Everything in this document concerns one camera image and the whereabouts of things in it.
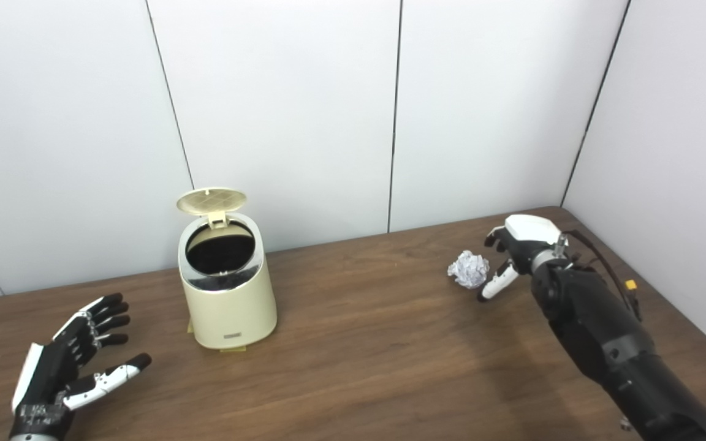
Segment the black cable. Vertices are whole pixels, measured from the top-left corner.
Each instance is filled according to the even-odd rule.
[[[593,254],[596,254],[596,257],[598,260],[601,262],[601,265],[603,265],[603,268],[605,268],[606,273],[609,274],[609,276],[612,278],[614,281],[614,284],[617,286],[617,292],[620,293],[620,298],[623,299],[623,303],[625,303],[625,308],[628,308],[629,311],[632,313],[636,314],[636,312],[631,308],[631,302],[628,301],[626,298],[625,291],[623,290],[623,283],[620,282],[619,278],[617,278],[617,273],[614,273],[614,269],[612,268],[611,265],[606,261],[606,259],[603,257],[599,249],[596,248],[595,245],[585,237],[579,230],[569,230],[566,232],[563,232],[563,234],[570,235],[571,237],[576,238],[579,242],[581,242],[583,245],[585,245],[587,248],[590,249],[590,251],[593,252]]]

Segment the wooden tabletop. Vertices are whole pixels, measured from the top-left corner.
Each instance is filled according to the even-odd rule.
[[[526,213],[588,232],[563,209]],[[84,372],[138,352],[154,363],[79,411],[68,441],[638,439],[552,336],[529,278],[479,304],[446,276],[463,249],[498,266],[504,256],[482,240],[505,217],[269,254],[279,324],[246,352],[204,349],[187,334],[175,269],[0,298],[0,441],[30,342],[114,292],[130,304],[129,343]],[[636,277],[659,352],[706,402],[706,337],[602,250],[621,278]]]

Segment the cream trash can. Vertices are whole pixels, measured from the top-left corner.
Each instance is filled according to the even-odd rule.
[[[179,272],[195,339],[209,349],[255,343],[277,326],[260,231],[249,217],[230,213],[246,201],[237,190],[210,187],[176,203],[201,216],[181,234]]]

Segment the robotic arm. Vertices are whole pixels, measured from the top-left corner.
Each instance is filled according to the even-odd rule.
[[[81,308],[45,346],[32,343],[12,396],[10,441],[62,441],[75,411],[109,394],[151,363],[148,354],[78,378],[101,348],[125,344],[127,336],[106,333],[129,323],[129,305],[110,294]]]
[[[577,232],[569,234],[591,246]],[[641,438],[706,440],[706,407],[656,354],[652,338],[639,323],[635,298],[623,296],[620,302],[599,274],[566,256],[566,234],[549,219],[512,215],[505,226],[487,235],[484,245],[495,244],[510,258],[482,287],[479,301],[493,298],[519,274],[530,274],[533,298],[555,337],[581,373],[609,394]]]

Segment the open lid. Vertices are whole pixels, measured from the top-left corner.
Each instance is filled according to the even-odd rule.
[[[176,201],[181,211],[196,216],[207,216],[210,228],[226,227],[226,211],[235,211],[247,202],[244,193],[224,187],[207,187],[192,190]]]

